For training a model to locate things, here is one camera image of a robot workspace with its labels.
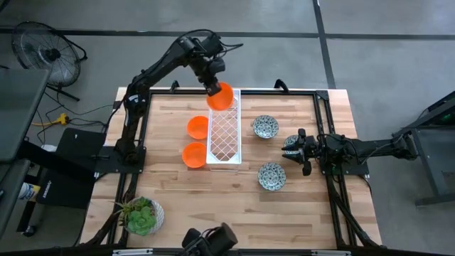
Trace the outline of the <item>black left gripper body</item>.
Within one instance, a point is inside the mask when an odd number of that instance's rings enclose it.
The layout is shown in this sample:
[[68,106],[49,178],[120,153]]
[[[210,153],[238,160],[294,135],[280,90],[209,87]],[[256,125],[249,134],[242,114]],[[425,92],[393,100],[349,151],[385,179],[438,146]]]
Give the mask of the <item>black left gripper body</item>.
[[225,61],[221,57],[202,57],[197,60],[197,79],[207,89],[219,82],[217,74],[225,71]]

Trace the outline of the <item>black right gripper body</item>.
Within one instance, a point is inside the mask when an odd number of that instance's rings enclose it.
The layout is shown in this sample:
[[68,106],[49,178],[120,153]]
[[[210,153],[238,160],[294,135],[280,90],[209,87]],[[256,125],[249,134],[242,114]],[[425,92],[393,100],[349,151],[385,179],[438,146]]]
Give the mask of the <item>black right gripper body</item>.
[[317,158],[317,151],[319,143],[314,136],[307,136],[306,130],[303,128],[298,129],[297,144],[299,146],[298,160],[299,164],[303,166],[302,173],[304,176],[309,176],[312,171],[309,159]]

